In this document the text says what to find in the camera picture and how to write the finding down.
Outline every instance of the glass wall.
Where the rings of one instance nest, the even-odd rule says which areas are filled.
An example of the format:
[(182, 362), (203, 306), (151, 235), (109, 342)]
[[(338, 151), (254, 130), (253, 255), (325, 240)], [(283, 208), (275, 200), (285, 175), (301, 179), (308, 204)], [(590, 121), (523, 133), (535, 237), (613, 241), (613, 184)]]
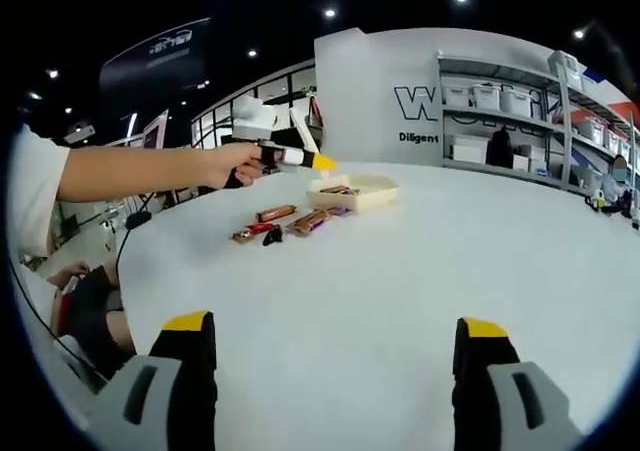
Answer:
[(309, 114), (309, 93), (316, 89), (316, 72), (313, 64), (295, 71), (275, 76), (267, 82), (256, 84), (240, 94), (229, 96), (226, 102), (215, 109), (209, 109), (198, 116), (192, 123), (192, 145), (205, 136), (203, 147), (211, 148), (222, 145), (222, 138), (232, 134), (233, 105), (240, 96), (257, 96), (266, 105), (276, 110), (274, 130), (287, 129), (293, 126), (289, 116), (289, 108), (295, 107), (303, 116)]

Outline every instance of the black pants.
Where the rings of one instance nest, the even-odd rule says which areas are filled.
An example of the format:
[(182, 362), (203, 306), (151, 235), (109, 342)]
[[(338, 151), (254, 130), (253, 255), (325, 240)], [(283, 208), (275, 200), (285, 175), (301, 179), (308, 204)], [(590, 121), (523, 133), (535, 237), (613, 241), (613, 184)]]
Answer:
[(107, 298), (114, 291), (104, 268), (91, 271), (71, 293), (68, 334), (105, 378), (111, 378), (135, 353), (111, 338), (107, 327)]

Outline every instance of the black ceiling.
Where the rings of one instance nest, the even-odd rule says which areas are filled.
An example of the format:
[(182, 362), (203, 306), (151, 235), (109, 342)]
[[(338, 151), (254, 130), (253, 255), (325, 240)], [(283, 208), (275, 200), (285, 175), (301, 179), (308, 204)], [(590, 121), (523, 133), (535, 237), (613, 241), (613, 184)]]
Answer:
[[(328, 21), (328, 6), (338, 16)], [(188, 121), (236, 89), (271, 72), (313, 57), (314, 38), (358, 26), (364, 31), (410, 27), (464, 27), (517, 36), (562, 48), (611, 76), (604, 46), (575, 41), (572, 30), (598, 19), (620, 42), (640, 75), (635, 0), (16, 0), (10, 35), (16, 36), (10, 71), (20, 105), (39, 134), (60, 139), (79, 120), (95, 123), (92, 144), (122, 138), (126, 125), (99, 119), (98, 76), (102, 63), (124, 49), (180, 24), (211, 16), (218, 59), (211, 86), (176, 96), (175, 113)], [(259, 57), (247, 59), (255, 48)], [(45, 69), (60, 77), (50, 80)], [(42, 101), (26, 97), (28, 91)], [(65, 115), (64, 108), (73, 113)]]

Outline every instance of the round table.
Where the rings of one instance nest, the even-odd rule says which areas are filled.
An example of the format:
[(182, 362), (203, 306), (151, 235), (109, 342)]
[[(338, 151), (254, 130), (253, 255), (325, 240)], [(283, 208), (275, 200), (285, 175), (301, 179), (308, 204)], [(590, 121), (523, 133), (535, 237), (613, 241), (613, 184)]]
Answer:
[(120, 280), (139, 353), (170, 318), (214, 313), (217, 449), (452, 449), (462, 316), (503, 326), (589, 432), (638, 352), (640, 239), (630, 222), (508, 178), (391, 164), (343, 171), (391, 177), (398, 202), (306, 239), (230, 240), (258, 211), (306, 211), (317, 174), (299, 170), (162, 212), (129, 237)]

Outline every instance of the white sleeve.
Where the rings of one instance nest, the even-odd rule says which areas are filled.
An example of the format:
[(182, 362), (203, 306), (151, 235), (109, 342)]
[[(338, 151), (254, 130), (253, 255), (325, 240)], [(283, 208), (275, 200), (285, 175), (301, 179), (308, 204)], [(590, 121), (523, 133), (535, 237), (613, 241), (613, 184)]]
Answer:
[(42, 139), (24, 126), (11, 153), (9, 224), (21, 253), (46, 256), (47, 238), (69, 148)]

